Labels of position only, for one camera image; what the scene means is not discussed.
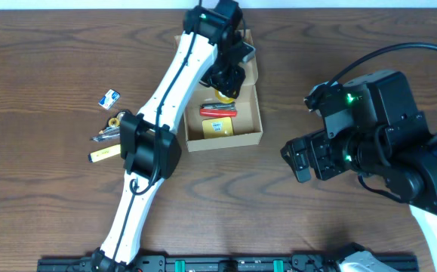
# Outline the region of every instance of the wire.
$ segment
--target wire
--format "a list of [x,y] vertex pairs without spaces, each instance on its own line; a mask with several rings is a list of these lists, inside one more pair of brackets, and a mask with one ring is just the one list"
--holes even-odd
[[121,233],[119,234],[119,239],[118,239],[118,243],[116,243],[115,245],[115,250],[114,250],[114,254],[112,255],[112,261],[115,261],[115,257],[118,254],[118,250],[119,250],[119,246],[121,245],[121,240],[122,240],[122,236],[125,233],[125,228],[126,228],[126,224],[128,222],[128,218],[129,218],[129,213],[131,212],[131,207],[133,206],[133,202],[134,202],[134,197],[136,195],[133,194],[133,196],[131,197],[131,201],[129,202],[129,206],[128,206],[128,210],[126,211],[126,216],[125,216],[125,221],[122,223],[122,229],[121,229]]
[[376,128],[374,131],[374,146],[376,146],[377,155],[379,155],[379,160],[384,166],[391,167],[391,163],[388,162],[386,159],[386,156],[384,155],[383,147],[381,146],[381,143],[379,142],[379,132],[381,129],[387,127],[387,125],[380,125]]
[[245,22],[245,16],[242,14],[242,23],[243,23],[243,39],[247,36],[247,23]]
[[400,198],[393,195],[392,193],[386,192],[385,190],[378,190],[378,189],[373,189],[373,188],[369,187],[368,185],[366,185],[366,183],[364,182],[364,179],[362,178],[361,175],[357,176],[357,179],[359,180],[359,183],[369,192],[380,194],[381,196],[385,196],[385,197],[387,197],[387,198],[389,198],[392,201],[395,201],[397,203],[404,203],[404,201],[402,201]]
[[147,191],[149,191],[149,189],[151,189],[151,187],[154,185],[155,183],[152,183],[151,180],[149,180],[148,182],[148,186],[146,186],[146,188],[144,188],[144,190],[137,192],[136,189],[139,188],[139,186],[137,186],[137,183],[135,180],[132,180],[129,183],[129,190],[133,193],[133,196],[142,196],[143,194],[145,194]]
[[317,88],[316,91],[314,91],[314,94],[318,99],[317,101],[319,101],[319,98],[324,94],[325,90],[327,90],[329,87],[332,86],[332,84],[334,84],[334,82],[338,81],[341,77],[343,77],[345,74],[347,74],[350,70],[356,68],[359,64],[364,63],[367,60],[370,60],[373,57],[377,57],[381,54],[385,54],[387,52],[391,52],[391,51],[397,51],[397,50],[402,50],[402,49],[409,49],[409,48],[421,48],[421,49],[428,49],[428,50],[433,50],[433,51],[437,51],[437,45],[435,44],[431,44],[431,43],[426,43],[426,42],[406,42],[406,43],[401,43],[401,44],[397,44],[397,45],[390,45],[388,47],[385,48],[381,48],[378,49],[372,53],[369,53],[367,55],[365,55],[364,57],[361,57],[360,59],[356,60],[355,62],[351,63],[348,67],[346,67],[344,70],[340,71],[335,77],[333,77],[331,80],[329,80],[327,82],[327,84],[325,85],[325,88]]

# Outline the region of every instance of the white arm link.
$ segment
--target white arm link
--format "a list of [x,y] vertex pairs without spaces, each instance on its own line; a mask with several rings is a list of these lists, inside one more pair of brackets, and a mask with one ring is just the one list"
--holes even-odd
[[[155,124],[156,109],[158,108],[166,89],[176,76],[183,59],[188,52],[192,36],[192,32],[190,34],[183,33],[177,53],[170,68],[166,72],[165,77],[151,99],[148,100],[144,107],[139,110],[139,113],[144,114],[144,120],[153,125]],[[166,97],[165,104],[162,107],[162,116],[159,120],[159,126],[162,127],[163,125],[169,125],[170,131],[175,134],[177,133],[181,116],[183,115],[195,87],[202,76],[217,59],[217,46],[209,44],[208,41],[208,38],[196,35],[192,53],[188,59],[188,64],[183,68],[177,81],[173,84],[173,87]],[[136,173],[131,173],[130,175],[125,174],[125,184],[118,211],[116,212],[112,223],[111,231],[100,247],[100,249],[104,251],[106,257],[111,259],[114,256],[118,239],[125,221],[126,212],[128,211],[129,203],[132,198],[129,184],[133,179],[137,179],[140,188],[138,191],[146,188],[148,185],[148,178],[142,177]],[[123,261],[126,264],[129,264],[139,251],[141,231],[143,229],[144,221],[146,220],[152,199],[163,181],[163,178],[160,179],[142,196],[135,196],[126,222],[122,241],[117,249],[118,251],[115,257],[117,263]]]

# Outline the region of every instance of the black bracket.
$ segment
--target black bracket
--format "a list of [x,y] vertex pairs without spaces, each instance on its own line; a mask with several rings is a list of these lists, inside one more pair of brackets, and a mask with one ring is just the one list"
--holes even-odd
[[106,257],[104,251],[96,249],[90,259],[92,272],[125,272],[126,263],[116,263],[111,258]]
[[295,138],[288,141],[285,146],[280,149],[280,154],[292,168],[297,181],[303,183],[310,180],[307,145],[304,138]]
[[[125,160],[124,168],[128,174],[136,172],[150,178],[153,170],[155,135],[150,129],[154,125],[143,119],[144,115],[123,115],[120,125],[121,158]],[[169,178],[181,157],[181,147],[176,135],[169,131],[167,125],[160,129],[160,167],[159,178]]]
[[239,4],[232,0],[220,0],[214,10],[197,6],[186,12],[183,21],[185,33],[196,31],[218,46],[218,57],[201,80],[223,95],[237,98],[245,80],[245,70],[239,66],[253,57],[255,48],[243,41],[235,32],[243,18]]

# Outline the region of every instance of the small card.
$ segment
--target small card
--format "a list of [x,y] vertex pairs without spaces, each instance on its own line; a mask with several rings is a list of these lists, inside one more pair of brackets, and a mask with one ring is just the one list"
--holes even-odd
[[103,98],[101,98],[99,105],[108,110],[119,99],[119,97],[121,97],[121,95],[117,91],[110,89],[106,92]]

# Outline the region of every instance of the yellow tape roll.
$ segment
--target yellow tape roll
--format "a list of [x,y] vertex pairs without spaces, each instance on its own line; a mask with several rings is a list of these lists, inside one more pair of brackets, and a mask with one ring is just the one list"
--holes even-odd
[[221,103],[229,104],[229,103],[232,103],[233,101],[235,101],[234,98],[227,97],[227,96],[223,95],[222,93],[220,93],[218,90],[215,90],[215,96],[218,98],[218,100]]
[[117,119],[117,118],[111,118],[111,119],[107,122],[107,124],[108,124],[111,128],[117,128],[117,127],[119,127],[119,123],[120,123],[120,121],[119,121],[119,119]]

